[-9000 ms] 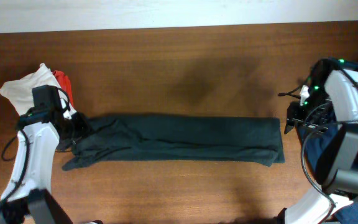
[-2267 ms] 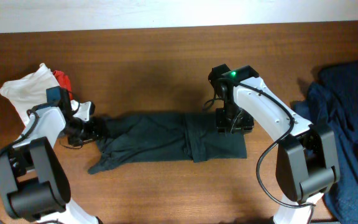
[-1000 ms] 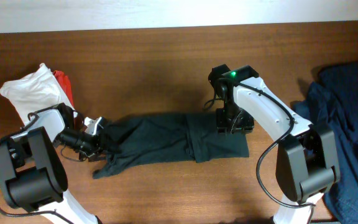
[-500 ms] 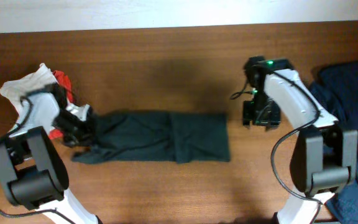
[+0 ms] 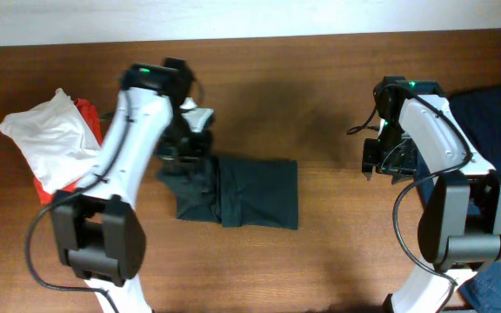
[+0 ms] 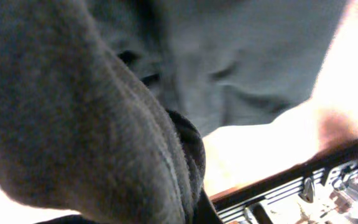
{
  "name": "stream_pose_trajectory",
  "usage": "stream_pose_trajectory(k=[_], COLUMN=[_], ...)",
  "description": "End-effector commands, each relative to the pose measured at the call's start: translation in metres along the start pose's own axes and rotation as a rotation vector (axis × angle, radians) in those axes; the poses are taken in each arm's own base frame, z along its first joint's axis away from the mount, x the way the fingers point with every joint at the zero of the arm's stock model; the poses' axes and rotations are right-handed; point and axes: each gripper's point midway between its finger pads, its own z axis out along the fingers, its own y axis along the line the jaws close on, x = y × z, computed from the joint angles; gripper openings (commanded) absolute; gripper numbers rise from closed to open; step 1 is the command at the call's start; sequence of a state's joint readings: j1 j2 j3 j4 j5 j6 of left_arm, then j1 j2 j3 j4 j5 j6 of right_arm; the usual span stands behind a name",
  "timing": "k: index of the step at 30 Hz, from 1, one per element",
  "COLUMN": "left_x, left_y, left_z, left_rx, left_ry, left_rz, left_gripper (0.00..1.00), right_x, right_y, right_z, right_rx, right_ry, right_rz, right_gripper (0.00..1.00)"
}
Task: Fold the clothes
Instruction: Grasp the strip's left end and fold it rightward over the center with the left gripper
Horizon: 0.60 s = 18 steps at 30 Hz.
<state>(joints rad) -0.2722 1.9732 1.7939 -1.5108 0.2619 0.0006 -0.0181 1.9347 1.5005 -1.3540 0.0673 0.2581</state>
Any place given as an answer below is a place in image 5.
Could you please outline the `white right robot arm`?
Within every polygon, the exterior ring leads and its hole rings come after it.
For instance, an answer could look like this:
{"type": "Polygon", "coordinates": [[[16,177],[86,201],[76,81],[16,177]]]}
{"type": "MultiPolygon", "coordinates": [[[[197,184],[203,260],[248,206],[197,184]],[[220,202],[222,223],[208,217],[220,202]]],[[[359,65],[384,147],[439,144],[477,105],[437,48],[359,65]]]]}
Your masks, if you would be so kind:
{"type": "Polygon", "coordinates": [[[442,312],[454,292],[501,262],[501,175],[460,128],[441,86],[387,76],[373,89],[372,113],[381,118],[364,142],[362,172],[408,184],[397,196],[392,225],[415,267],[383,302],[385,312],[442,312]],[[424,183],[432,192],[417,228],[414,256],[399,229],[405,196],[424,183]]]}

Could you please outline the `dark green t-shirt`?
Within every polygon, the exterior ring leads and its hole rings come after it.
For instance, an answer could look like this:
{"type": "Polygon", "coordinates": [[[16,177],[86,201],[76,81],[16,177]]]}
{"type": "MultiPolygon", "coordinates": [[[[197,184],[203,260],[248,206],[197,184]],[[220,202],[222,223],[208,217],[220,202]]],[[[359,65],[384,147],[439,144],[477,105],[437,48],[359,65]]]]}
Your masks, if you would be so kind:
{"type": "Polygon", "coordinates": [[[297,230],[298,166],[294,160],[210,156],[190,169],[163,167],[157,179],[176,197],[176,218],[297,230]]]}

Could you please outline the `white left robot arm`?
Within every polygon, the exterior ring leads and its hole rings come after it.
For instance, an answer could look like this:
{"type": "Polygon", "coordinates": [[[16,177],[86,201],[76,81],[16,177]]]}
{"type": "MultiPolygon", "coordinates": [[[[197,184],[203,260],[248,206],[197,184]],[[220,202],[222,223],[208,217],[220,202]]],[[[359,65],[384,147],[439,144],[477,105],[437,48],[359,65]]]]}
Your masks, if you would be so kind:
{"type": "Polygon", "coordinates": [[[82,290],[96,293],[105,312],[151,310],[138,275],[146,235],[135,213],[137,193],[153,156],[185,172],[209,154],[213,111],[190,99],[196,80],[181,59],[132,64],[95,165],[50,206],[60,263],[85,281],[82,290]]]}

